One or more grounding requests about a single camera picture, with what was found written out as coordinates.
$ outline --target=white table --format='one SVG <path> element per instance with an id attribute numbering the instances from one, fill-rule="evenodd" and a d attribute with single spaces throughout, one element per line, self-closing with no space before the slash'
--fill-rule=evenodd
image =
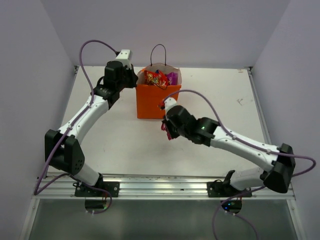
<path id="1" fill-rule="evenodd" d="M 103 66 L 85 67 L 92 84 Z M 135 67 L 135 73 L 141 67 Z M 254 94 L 247 70 L 181 68 L 182 88 L 204 94 L 224 124 L 263 142 Z M 90 89 L 79 69 L 63 119 L 66 123 L 88 99 Z M 193 93 L 179 94 L 178 103 L 196 118 L 215 119 L 207 103 Z M 183 137 L 169 141 L 161 120 L 137 119 L 136 90 L 124 89 L 110 111 L 91 128 L 81 144 L 85 161 L 102 174 L 225 176 L 229 170 L 253 168 L 251 162 L 224 150 L 196 145 Z M 49 172 L 58 172 L 50 167 Z"/>

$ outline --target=bag handle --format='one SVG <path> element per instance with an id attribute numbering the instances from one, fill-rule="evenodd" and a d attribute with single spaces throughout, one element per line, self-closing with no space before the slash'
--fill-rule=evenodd
<path id="1" fill-rule="evenodd" d="M 157 86 L 158 88 L 160 88 L 160 89 L 162 89 L 162 90 L 167 90 L 167 88 L 168 88 L 168 85 L 163 88 L 163 87 L 161 87 L 160 85 L 158 85 L 158 84 L 156 84 L 156 83 L 152 83 L 152 84 L 155 85 L 155 86 Z"/>
<path id="2" fill-rule="evenodd" d="M 165 46 L 163 46 L 163 45 L 160 44 L 160 43 L 157 44 L 157 45 L 155 45 L 154 48 L 153 48 L 152 51 L 151 51 L 151 54 L 150 54 L 150 66 L 152 66 L 152 53 L 154 52 L 154 50 L 155 50 L 155 48 L 156 48 L 157 46 L 162 46 L 162 47 L 164 48 L 164 65 L 167 66 L 167 50 L 166 50 Z"/>

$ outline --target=candy wrapper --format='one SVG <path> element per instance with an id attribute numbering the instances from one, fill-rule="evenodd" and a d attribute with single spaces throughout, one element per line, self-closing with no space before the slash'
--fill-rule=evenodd
<path id="1" fill-rule="evenodd" d="M 158 87 L 164 88 L 168 86 L 168 79 L 166 75 L 160 70 L 157 70 L 156 72 L 146 70 L 144 71 L 144 77 L 145 84 L 147 85 L 156 85 Z"/>
<path id="2" fill-rule="evenodd" d="M 168 79 L 168 84 L 170 86 L 178 85 L 178 73 L 170 72 L 169 74 L 166 74 L 165 76 Z"/>

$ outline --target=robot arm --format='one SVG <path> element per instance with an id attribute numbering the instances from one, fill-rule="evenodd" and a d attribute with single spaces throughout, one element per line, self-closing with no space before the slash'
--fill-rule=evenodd
<path id="1" fill-rule="evenodd" d="M 119 99 L 120 92 L 124 88 L 137 86 L 138 77 L 135 75 L 133 66 L 130 63 L 131 57 L 132 52 L 130 50 L 122 50 L 114 61 L 109 61 L 104 69 L 104 77 L 99 79 L 94 88 L 93 103 L 90 104 L 92 97 L 89 96 L 84 106 L 68 123 L 61 126 L 57 131 L 49 130 L 45 134 L 45 159 L 47 160 L 63 133 L 75 121 L 62 144 L 53 155 L 49 165 L 73 175 L 87 185 L 99 189 L 104 188 L 102 186 L 102 175 L 85 163 L 85 156 L 80 145 L 95 122 Z M 79 113 L 88 106 L 89 109 L 78 118 Z"/>
<path id="2" fill-rule="evenodd" d="M 245 171 L 229 171 L 224 181 L 217 183 L 219 185 L 217 191 L 222 195 L 230 197 L 246 188 L 263 185 L 278 193 L 288 191 L 296 165 L 295 160 L 292 157 L 270 154 L 270 152 L 292 154 L 291 146 L 282 144 L 281 147 L 277 147 L 265 144 L 228 129 L 237 138 L 267 149 L 267 152 L 260 151 L 232 138 L 219 122 L 207 117 L 196 119 L 172 97 L 164 101 L 162 108 L 165 109 L 163 130 L 167 131 L 169 139 L 183 136 L 195 144 L 226 150 L 258 166 Z"/>

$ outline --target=glass panel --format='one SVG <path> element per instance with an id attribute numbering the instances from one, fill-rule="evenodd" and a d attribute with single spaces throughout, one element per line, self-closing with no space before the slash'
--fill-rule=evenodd
<path id="1" fill-rule="evenodd" d="M 92 216 L 83 199 L 40 201 L 30 240 L 207 240 L 214 239 L 212 216 L 217 200 L 121 200 Z M 286 200 L 244 200 L 240 214 L 256 227 L 261 240 L 296 240 Z M 216 218 L 221 240 L 256 240 L 243 220 Z"/>

